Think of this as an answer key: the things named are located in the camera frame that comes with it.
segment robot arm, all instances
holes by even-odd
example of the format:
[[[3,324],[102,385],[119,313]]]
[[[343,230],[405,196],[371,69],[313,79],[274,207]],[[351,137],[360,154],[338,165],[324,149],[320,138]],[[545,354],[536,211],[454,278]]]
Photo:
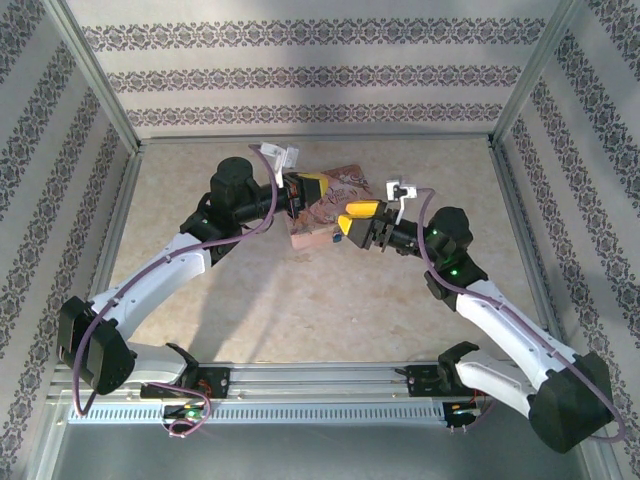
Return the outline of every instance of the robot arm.
[[[319,200],[327,188],[326,179],[316,174],[279,175],[277,183],[275,211],[284,210],[293,218]],[[154,347],[127,340],[158,305],[219,262],[237,244],[206,247],[205,242],[239,237],[244,225],[265,218],[272,203],[271,185],[258,186],[251,163],[243,158],[221,162],[210,187],[196,211],[181,225],[180,233],[129,278],[87,302],[72,297],[62,306],[58,356],[69,367],[74,365],[80,340],[89,325],[100,311],[111,306],[91,334],[81,362],[80,378],[98,394],[111,393],[125,382],[190,386],[185,378],[190,365],[197,362],[184,350],[171,344]],[[173,256],[182,250],[184,253]],[[147,271],[163,258],[166,262]],[[128,288],[137,277],[140,278]]]
[[[360,248],[391,247],[401,255],[422,256],[416,223],[401,219],[398,210],[387,209],[382,201],[351,203],[338,223]],[[557,357],[563,357],[611,400],[606,363],[593,352],[578,355],[502,295],[467,253],[473,236],[463,210],[440,209],[421,233],[435,272],[456,289],[444,287],[427,271],[431,293],[482,329],[519,367],[463,342],[438,358],[443,388],[459,385],[486,392],[527,417],[538,436],[562,453],[613,419],[609,409]],[[514,315],[521,322],[514,321]]]

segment marble-patterned surface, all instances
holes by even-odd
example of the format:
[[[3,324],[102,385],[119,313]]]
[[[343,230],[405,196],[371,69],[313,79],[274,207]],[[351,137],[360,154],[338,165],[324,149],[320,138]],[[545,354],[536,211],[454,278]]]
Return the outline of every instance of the marble-patterned surface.
[[[301,171],[361,165],[374,193],[404,175],[434,187],[430,213],[463,207],[475,240],[469,251],[526,314],[535,308],[483,139],[302,142]],[[113,281],[160,250],[192,213],[219,161],[245,156],[258,183],[266,173],[245,144],[147,148]],[[408,206],[415,219],[420,202]],[[207,274],[153,312],[132,341],[176,342],[199,361],[302,362],[435,359],[462,340],[486,335],[434,300],[418,259],[362,251],[348,241],[294,251],[283,218],[238,245]]]

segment perforated metal strip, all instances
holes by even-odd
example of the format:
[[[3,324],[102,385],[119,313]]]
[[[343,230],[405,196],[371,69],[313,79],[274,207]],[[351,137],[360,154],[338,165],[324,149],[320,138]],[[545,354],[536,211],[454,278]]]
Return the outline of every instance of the perforated metal strip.
[[[73,424],[150,424],[162,419],[163,406],[108,404],[95,405],[80,418],[71,410]],[[356,404],[242,405],[216,404],[209,423],[220,424],[444,424],[442,403],[438,401]]]

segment striped wallpaper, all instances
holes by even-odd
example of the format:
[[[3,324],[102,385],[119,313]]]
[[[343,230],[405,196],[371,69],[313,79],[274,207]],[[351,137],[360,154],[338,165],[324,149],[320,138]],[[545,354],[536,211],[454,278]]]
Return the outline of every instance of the striped wallpaper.
[[[0,5],[0,479],[21,478],[57,360],[58,311],[88,294],[128,152],[38,0]]]
[[[585,2],[504,144],[566,339],[608,363],[625,479],[640,478],[637,3]]]
[[[489,132],[557,0],[68,3],[149,138]]]

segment patterned box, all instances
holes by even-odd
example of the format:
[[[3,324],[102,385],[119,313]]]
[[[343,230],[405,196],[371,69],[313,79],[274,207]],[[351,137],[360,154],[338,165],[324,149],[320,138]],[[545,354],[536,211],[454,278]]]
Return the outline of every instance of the patterned box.
[[[329,179],[324,196],[300,213],[294,221],[286,217],[291,244],[296,250],[336,241],[341,235],[338,215],[355,200],[372,198],[371,189],[359,165],[347,165],[321,172]]]

